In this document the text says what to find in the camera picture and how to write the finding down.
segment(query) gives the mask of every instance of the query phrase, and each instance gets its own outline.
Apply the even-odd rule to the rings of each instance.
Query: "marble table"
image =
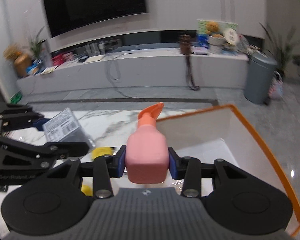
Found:
[[[169,115],[177,115],[185,112],[191,112],[194,110],[163,110],[160,117],[166,117]],[[74,115],[77,117],[79,123],[84,127],[85,131],[93,138],[96,147],[117,147],[119,149],[122,145],[125,145],[127,139],[131,133],[136,130],[137,116],[140,110],[133,111],[74,111]],[[58,112],[42,112],[46,118],[52,118]],[[9,135],[11,138],[30,143],[33,145],[43,145],[46,143],[46,138],[43,132],[37,131],[35,128],[28,128],[23,130],[13,131]],[[91,154],[87,154],[81,159],[81,162],[91,161]],[[173,181],[167,176],[167,180],[162,185],[140,185],[138,187],[175,187],[176,190],[181,189],[181,183],[179,181]],[[128,178],[124,176],[121,179],[111,179],[114,194],[119,190],[119,187],[136,187],[136,184],[132,185],[128,181]],[[84,185],[92,187],[92,178],[84,178]],[[18,188],[19,186],[9,186],[7,193],[0,192],[0,208],[1,203],[5,196]],[[9,230],[4,223],[4,220],[0,212],[0,238],[3,238],[9,233]]]

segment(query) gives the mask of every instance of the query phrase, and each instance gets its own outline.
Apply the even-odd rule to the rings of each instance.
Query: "small box with label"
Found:
[[[86,142],[90,151],[96,147],[69,108],[46,122],[43,130],[50,142]]]

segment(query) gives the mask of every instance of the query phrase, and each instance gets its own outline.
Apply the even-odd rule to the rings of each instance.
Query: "television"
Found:
[[[51,36],[121,16],[146,13],[145,0],[43,0]]]

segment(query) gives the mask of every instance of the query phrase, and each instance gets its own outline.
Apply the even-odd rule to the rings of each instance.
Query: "orange nozzle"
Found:
[[[163,109],[164,103],[157,103],[153,106],[149,106],[143,109],[138,115],[138,127],[141,125],[152,125],[156,127],[156,119]]]

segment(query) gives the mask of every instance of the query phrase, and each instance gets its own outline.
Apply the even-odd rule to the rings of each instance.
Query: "orange edge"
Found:
[[[169,120],[169,119],[182,118],[182,117],[190,116],[190,115],[194,115],[194,114],[202,114],[202,113],[211,112],[211,111],[220,110],[220,109],[225,109],[225,108],[229,108],[236,115],[236,117],[242,122],[242,124],[250,132],[252,137],[256,140],[256,142],[258,143],[258,145],[260,146],[260,148],[262,149],[262,151],[264,152],[264,154],[268,158],[268,160],[271,163],[272,167],[274,168],[275,172],[278,174],[279,179],[280,179],[280,181],[281,181],[288,197],[290,198],[290,200],[292,202],[293,210],[295,212],[297,221],[299,222],[298,228],[291,234],[291,236],[295,237],[297,235],[297,233],[300,231],[300,203],[299,203],[299,200],[297,198],[297,195],[294,192],[294,190],[293,190],[293,188],[292,188],[292,186],[291,186],[291,184],[288,180],[288,177],[284,173],[284,171],[283,171],[282,167],[280,166],[277,158],[274,156],[272,151],[269,149],[269,147],[267,146],[265,141],[261,138],[261,136],[255,130],[255,128],[241,114],[241,112],[239,111],[239,109],[236,106],[234,106],[234,105],[213,106],[213,107],[210,107],[210,108],[207,108],[207,109],[202,109],[202,110],[198,110],[198,111],[191,112],[191,113],[185,113],[185,114],[179,114],[179,115],[160,118],[160,119],[157,120],[157,122],[162,122],[162,121]]]

